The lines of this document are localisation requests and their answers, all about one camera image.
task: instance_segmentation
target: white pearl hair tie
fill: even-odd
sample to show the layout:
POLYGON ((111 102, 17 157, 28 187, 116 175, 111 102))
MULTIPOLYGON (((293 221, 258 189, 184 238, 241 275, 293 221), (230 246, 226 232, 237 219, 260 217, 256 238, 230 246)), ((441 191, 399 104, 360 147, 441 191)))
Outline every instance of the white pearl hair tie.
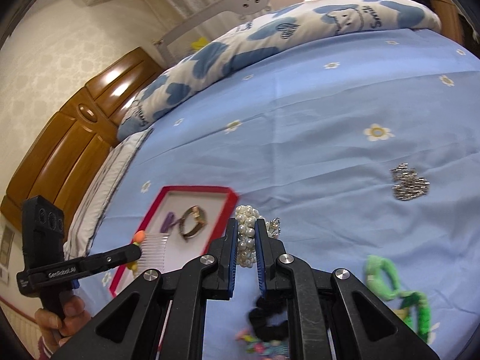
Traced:
MULTIPOLYGON (((252 206, 238 206, 235 209, 235 219, 238 221, 237 265, 252 268, 257 262, 255 255, 255 222, 264 219, 252 206)), ((278 238, 280 235, 280 218, 271 222, 265 221, 268 237, 278 238)))

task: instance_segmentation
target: black hair tie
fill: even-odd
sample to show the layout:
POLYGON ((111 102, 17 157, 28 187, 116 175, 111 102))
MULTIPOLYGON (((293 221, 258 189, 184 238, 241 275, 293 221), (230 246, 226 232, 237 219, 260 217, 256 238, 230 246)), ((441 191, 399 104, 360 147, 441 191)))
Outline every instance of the black hair tie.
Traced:
POLYGON ((275 314, 281 314, 286 308, 285 300, 269 300, 258 298, 256 308, 248 313, 248 319, 253 331, 263 342, 283 341, 289 336, 287 321, 280 325, 267 325, 267 319, 275 314))

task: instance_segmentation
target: silver bolt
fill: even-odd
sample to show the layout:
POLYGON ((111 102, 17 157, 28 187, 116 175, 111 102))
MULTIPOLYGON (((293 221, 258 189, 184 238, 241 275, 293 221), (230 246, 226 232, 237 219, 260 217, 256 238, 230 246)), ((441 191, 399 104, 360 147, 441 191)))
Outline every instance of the silver bolt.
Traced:
POLYGON ((209 266, 210 264, 213 264, 215 261, 215 257, 211 256, 210 254, 206 254, 205 256, 200 257, 200 262, 204 266, 209 266))
POLYGON ((143 278, 146 281, 154 281, 158 279, 158 272, 155 269, 149 269, 143 274, 143 278))
POLYGON ((350 272, 346 269, 340 268, 335 271, 335 276, 340 280, 345 280, 350 277, 350 272))
POLYGON ((284 264, 291 264, 293 262, 293 256, 291 254, 282 254, 278 259, 284 264))

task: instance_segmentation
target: blanket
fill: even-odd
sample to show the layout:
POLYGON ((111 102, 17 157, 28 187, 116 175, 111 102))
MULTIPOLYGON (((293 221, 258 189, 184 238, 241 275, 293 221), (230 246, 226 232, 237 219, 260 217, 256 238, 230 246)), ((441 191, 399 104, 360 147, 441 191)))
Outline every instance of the blanket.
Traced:
POLYGON ((315 0, 242 24, 166 70, 135 96, 118 129, 122 141, 220 79, 304 43, 351 32, 430 29, 440 19, 411 0, 315 0))

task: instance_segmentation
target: human hand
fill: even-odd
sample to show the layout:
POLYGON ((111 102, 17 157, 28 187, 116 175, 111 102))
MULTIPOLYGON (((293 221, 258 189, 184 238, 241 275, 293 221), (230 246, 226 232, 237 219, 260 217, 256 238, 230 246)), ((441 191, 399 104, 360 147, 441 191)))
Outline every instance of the human hand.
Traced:
POLYGON ((55 352, 65 344, 69 338, 77 333, 90 319, 91 315, 85 310, 85 303, 77 296, 72 296, 64 305, 65 319, 51 311, 38 309, 35 313, 35 321, 40 327, 45 345, 51 352, 55 352), (58 330, 63 338, 57 341, 53 331, 58 330))

